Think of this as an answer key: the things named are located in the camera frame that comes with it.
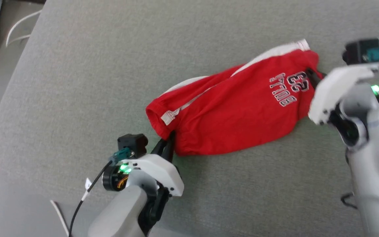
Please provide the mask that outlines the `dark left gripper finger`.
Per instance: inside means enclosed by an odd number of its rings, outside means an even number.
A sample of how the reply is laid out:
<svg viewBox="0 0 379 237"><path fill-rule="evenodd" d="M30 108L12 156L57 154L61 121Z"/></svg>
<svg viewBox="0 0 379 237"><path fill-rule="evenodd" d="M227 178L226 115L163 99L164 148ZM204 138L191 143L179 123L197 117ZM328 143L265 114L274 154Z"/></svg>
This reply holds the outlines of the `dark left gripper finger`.
<svg viewBox="0 0 379 237"><path fill-rule="evenodd" d="M159 156L162 156L162 153L164 151L164 147L166 146L166 141L163 140L163 139L160 139L156 146L153 148L152 150L152 154L156 154L156 155L159 155Z"/></svg>
<svg viewBox="0 0 379 237"><path fill-rule="evenodd" d="M169 162L173 161L174 147L175 147L175 132L172 131L166 139L166 145L163 150L163 158Z"/></svg>

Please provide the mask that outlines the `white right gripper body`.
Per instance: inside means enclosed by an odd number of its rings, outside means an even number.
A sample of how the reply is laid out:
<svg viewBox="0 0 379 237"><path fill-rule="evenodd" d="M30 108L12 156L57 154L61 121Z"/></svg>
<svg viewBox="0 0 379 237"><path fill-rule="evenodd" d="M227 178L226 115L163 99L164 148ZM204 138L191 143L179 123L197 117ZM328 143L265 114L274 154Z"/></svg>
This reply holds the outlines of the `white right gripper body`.
<svg viewBox="0 0 379 237"><path fill-rule="evenodd" d="M320 125L327 123L341 99L359 81L374 77L379 70L379 63L340 66L332 69L315 88L308 112L309 119Z"/></svg>

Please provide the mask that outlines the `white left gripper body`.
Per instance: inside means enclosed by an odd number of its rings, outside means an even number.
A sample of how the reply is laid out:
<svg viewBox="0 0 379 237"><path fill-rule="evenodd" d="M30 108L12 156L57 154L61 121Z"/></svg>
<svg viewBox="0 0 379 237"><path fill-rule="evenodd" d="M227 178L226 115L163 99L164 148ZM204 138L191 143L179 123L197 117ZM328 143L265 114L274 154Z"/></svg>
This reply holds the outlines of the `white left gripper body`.
<svg viewBox="0 0 379 237"><path fill-rule="evenodd" d="M137 186L148 196L156 196L160 187L166 188L174 197L181 197L185 190L177 168L156 154L146 154L138 159L122 160L120 170L128 172L126 188Z"/></svg>

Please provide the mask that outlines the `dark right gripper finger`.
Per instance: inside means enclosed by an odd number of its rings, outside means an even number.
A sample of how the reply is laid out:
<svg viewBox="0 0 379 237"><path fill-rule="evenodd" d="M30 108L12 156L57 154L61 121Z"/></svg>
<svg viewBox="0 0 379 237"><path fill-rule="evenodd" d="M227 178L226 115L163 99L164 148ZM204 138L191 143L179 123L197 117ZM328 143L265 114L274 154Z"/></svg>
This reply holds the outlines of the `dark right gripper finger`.
<svg viewBox="0 0 379 237"><path fill-rule="evenodd" d="M307 75L307 78L309 79L311 87L313 87L313 89L316 89L317 85L323 79L323 74L321 72L315 71L311 68L306 69L306 75Z"/></svg>

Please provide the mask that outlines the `red Bulls jersey shirt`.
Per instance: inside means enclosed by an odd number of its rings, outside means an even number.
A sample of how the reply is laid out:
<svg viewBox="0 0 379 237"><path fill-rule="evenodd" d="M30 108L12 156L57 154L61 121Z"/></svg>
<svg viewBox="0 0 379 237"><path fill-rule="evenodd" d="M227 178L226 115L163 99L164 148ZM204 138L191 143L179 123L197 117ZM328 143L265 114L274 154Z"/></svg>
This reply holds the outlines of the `red Bulls jersey shirt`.
<svg viewBox="0 0 379 237"><path fill-rule="evenodd" d="M175 133L180 156L219 155L278 140L307 117L319 56L306 39L279 45L240 66L187 79L146 107L155 132Z"/></svg>

